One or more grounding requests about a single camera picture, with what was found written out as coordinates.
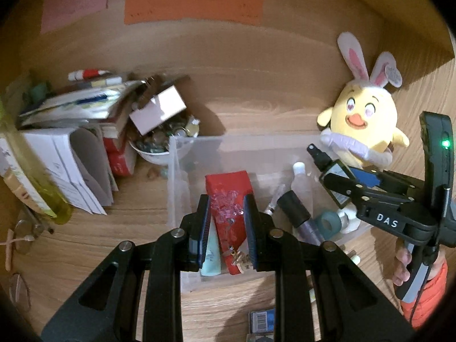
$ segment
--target pink inner ear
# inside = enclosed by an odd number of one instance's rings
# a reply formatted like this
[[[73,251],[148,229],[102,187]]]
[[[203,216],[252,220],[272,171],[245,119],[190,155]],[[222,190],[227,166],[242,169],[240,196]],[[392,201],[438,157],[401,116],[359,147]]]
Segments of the pink inner ear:
[[[349,49],[348,57],[350,58],[351,63],[355,66],[356,70],[358,71],[359,77],[362,80],[368,80],[368,74],[364,71],[361,62],[359,61],[358,55],[356,55],[355,50]]]
[[[385,82],[387,82],[387,79],[386,79],[386,74],[385,74],[385,67],[387,64],[389,64],[389,63],[384,63],[382,65],[382,69],[380,70],[380,73],[378,74],[377,78],[373,82],[374,85],[377,85],[377,86],[386,85]]]

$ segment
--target plastic bin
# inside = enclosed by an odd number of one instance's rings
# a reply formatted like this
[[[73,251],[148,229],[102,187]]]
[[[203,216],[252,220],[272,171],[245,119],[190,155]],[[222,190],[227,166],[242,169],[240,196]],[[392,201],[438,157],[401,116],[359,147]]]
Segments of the plastic bin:
[[[279,184],[290,187],[292,165],[302,161],[313,182],[313,215],[323,210],[337,210],[336,204],[318,182],[320,171],[306,151],[313,143],[335,157],[313,135],[225,135],[217,137],[171,138],[168,165],[168,225],[178,227],[182,217],[196,211],[201,194],[206,194],[207,174],[246,170],[254,190],[258,209],[264,210]],[[279,208],[273,215],[276,226],[291,232],[291,224]],[[335,236],[338,245],[366,232],[371,225],[362,222],[358,230]],[[213,277],[199,273],[182,273],[182,291],[201,287],[224,286],[262,277],[269,273],[252,272],[230,275],[227,272]]]

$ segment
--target red marker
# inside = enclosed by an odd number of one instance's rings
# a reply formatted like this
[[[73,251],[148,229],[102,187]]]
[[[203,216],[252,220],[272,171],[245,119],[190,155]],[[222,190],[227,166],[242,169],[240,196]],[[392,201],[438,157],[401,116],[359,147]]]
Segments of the red marker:
[[[80,81],[87,80],[89,78],[98,77],[109,74],[109,70],[98,70],[98,69],[84,69],[76,70],[75,72],[68,73],[69,81]]]

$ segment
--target yellow plush toy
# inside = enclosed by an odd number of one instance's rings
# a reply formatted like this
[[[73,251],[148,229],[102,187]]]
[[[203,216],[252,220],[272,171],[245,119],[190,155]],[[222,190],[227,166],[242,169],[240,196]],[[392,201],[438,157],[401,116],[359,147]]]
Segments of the yellow plush toy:
[[[396,128],[396,106],[384,89],[388,82],[396,87],[402,85],[396,60],[391,53],[383,52],[369,78],[356,37],[344,32],[337,44],[355,79],[346,84],[336,104],[318,116],[322,127],[331,122],[320,139],[350,166],[386,168],[393,160],[390,143],[409,146],[407,136]]]

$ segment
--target black bottle cap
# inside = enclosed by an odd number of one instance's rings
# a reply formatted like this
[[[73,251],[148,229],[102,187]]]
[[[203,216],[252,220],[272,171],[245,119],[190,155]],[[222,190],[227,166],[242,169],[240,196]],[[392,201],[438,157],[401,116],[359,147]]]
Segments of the black bottle cap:
[[[325,152],[322,152],[314,144],[310,144],[307,147],[307,151],[312,156],[315,166],[320,170],[320,172],[326,171],[330,164],[333,162],[331,157]]]
[[[311,214],[293,190],[283,194],[277,201],[280,209],[286,214],[294,227],[299,227],[311,218]]]

